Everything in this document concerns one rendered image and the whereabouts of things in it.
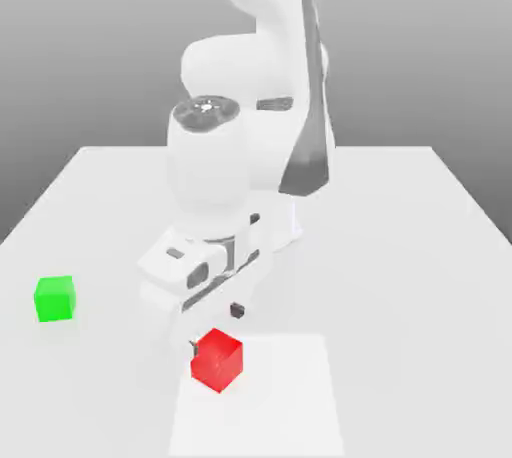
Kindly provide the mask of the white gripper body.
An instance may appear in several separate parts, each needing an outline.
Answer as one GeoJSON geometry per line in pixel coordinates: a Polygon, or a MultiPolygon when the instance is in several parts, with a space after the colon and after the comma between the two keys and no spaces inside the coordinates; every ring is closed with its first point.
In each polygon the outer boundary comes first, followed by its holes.
{"type": "Polygon", "coordinates": [[[230,317],[232,302],[247,308],[255,287],[264,279],[264,257],[255,254],[236,272],[225,272],[179,294],[156,281],[140,284],[141,306],[147,319],[159,320],[162,328],[178,331],[181,327],[209,331],[230,317]]]}

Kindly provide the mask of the small green cube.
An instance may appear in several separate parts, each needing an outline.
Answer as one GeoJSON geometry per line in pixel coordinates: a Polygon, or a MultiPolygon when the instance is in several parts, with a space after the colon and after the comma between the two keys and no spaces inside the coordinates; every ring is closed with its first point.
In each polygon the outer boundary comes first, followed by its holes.
{"type": "Polygon", "coordinates": [[[76,307],[76,291],[72,276],[40,278],[33,298],[40,322],[72,319],[76,307]]]}

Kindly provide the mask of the small red cube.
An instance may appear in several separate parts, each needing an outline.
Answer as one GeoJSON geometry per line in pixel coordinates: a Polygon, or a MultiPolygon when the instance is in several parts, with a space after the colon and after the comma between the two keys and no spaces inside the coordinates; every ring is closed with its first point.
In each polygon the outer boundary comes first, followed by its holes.
{"type": "Polygon", "coordinates": [[[221,393],[243,371],[243,343],[213,328],[197,343],[190,363],[191,376],[221,393]]]}

